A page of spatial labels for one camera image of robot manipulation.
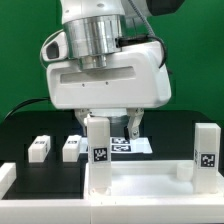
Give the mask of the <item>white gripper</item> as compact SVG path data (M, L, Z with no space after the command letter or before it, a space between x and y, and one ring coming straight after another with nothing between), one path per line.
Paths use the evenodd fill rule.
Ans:
M128 108L124 135L126 140L136 140L143 108L160 107L171 98L161 59L160 45L145 43L108 55L103 69L80 70L74 60L52 63L47 68L51 101L58 109L75 109L84 136L88 109Z

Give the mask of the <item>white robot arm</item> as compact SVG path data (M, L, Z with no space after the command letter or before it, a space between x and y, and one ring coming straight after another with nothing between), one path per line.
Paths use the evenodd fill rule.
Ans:
M42 49L53 105L73 109L80 122L120 109L129 116L125 136L138 138L144 110L171 97L167 51L151 28L134 37L124 29L174 13L185 0L60 1L63 29Z

